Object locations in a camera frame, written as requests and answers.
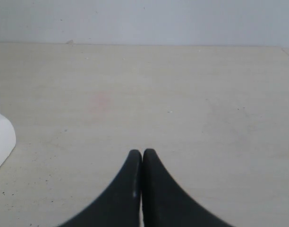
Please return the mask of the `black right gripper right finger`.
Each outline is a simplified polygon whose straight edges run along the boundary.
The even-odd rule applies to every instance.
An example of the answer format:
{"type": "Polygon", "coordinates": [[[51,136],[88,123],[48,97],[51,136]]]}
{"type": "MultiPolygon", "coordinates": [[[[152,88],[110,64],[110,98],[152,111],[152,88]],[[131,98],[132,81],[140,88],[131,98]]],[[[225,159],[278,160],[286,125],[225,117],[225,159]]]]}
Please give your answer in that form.
{"type": "Polygon", "coordinates": [[[230,227],[193,200],[172,178],[156,151],[144,151],[142,204],[146,227],[230,227]]]}

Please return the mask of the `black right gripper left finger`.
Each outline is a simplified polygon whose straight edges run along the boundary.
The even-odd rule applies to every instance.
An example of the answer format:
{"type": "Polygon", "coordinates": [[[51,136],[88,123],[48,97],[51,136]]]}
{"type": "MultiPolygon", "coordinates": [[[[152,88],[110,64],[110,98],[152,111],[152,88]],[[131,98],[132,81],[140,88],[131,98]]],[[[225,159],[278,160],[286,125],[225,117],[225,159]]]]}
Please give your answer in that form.
{"type": "Polygon", "coordinates": [[[109,186],[62,227],[140,226],[142,155],[131,150],[109,186]]]}

